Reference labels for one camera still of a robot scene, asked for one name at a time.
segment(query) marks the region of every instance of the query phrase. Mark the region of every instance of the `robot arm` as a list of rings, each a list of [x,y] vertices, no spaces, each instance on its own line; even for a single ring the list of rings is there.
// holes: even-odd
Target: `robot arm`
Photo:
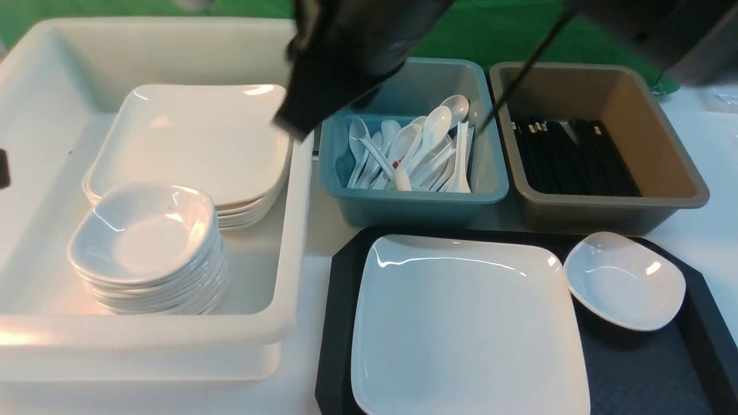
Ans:
[[[192,8],[214,0],[175,1]],[[298,33],[288,51],[293,70],[275,122],[305,137],[334,112],[370,98],[453,2],[294,0]],[[738,0],[563,2],[568,16],[595,22],[676,81],[738,80]]]

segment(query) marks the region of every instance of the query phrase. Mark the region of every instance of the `brown container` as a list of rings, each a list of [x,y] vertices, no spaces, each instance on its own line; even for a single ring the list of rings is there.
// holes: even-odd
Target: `brown container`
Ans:
[[[495,98],[520,63],[490,69]],[[601,120],[643,197],[540,193],[525,177],[512,128],[515,117]],[[622,66],[538,64],[497,119],[525,225],[533,230],[643,235],[679,209],[704,206],[710,192],[643,78]]]

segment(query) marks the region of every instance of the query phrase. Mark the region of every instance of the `black cable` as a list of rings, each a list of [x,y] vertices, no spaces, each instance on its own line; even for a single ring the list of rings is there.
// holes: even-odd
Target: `black cable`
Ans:
[[[477,134],[482,134],[484,130],[487,129],[487,126],[490,124],[490,122],[496,118],[497,114],[500,112],[500,109],[505,105],[507,100],[510,98],[510,94],[512,94],[515,89],[520,85],[520,83],[525,79],[525,76],[528,75],[528,73],[533,69],[533,65],[538,62],[538,60],[541,58],[541,55],[543,55],[543,52],[548,49],[548,47],[551,45],[551,43],[554,41],[554,39],[561,33],[561,31],[566,27],[566,25],[571,21],[572,18],[576,16],[576,12],[568,7],[566,7],[562,12],[561,15],[559,15],[559,18],[556,20],[556,23],[553,24],[553,27],[548,32],[546,37],[541,41],[541,43],[538,45],[536,50],[533,52],[533,55],[531,55],[530,58],[525,62],[525,65],[523,65],[523,68],[520,70],[520,72],[517,74],[515,79],[510,83],[510,86],[508,86],[504,91],[502,96],[500,96],[500,99],[496,100],[494,104],[492,104],[492,112],[490,112],[487,115],[487,118],[482,122],[482,125],[478,127]]]

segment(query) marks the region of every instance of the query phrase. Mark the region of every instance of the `black object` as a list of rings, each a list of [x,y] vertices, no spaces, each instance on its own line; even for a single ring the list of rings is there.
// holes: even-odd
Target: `black object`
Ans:
[[[10,186],[10,165],[7,161],[7,153],[0,148],[0,189]]]
[[[533,189],[547,194],[642,196],[602,122],[568,124],[578,143],[557,122],[516,122],[520,158]]]
[[[275,122],[303,139],[396,73],[454,0],[294,0],[294,64]],[[738,0],[564,0],[551,30],[492,112],[576,15],[600,24],[667,76],[689,84],[738,79]]]
[[[315,399],[323,415],[364,412],[351,390],[351,341],[364,264],[371,245],[390,234],[528,244],[566,258],[583,236],[475,230],[373,227],[334,257]],[[677,317],[652,333],[619,328],[575,303],[592,415],[738,414],[738,349],[700,274],[645,239],[634,241],[673,262],[687,292]]]
[[[303,139],[325,118],[375,91],[402,68],[453,1],[294,0],[297,34],[287,49],[294,66],[275,122]]]
[[[566,0],[666,76],[690,85],[738,76],[736,0]]]

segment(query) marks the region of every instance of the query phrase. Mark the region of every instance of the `chopsticks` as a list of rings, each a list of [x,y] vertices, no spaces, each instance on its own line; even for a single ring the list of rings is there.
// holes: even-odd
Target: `chopsticks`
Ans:
[[[548,194],[641,196],[602,121],[518,120],[513,130],[529,185]]]

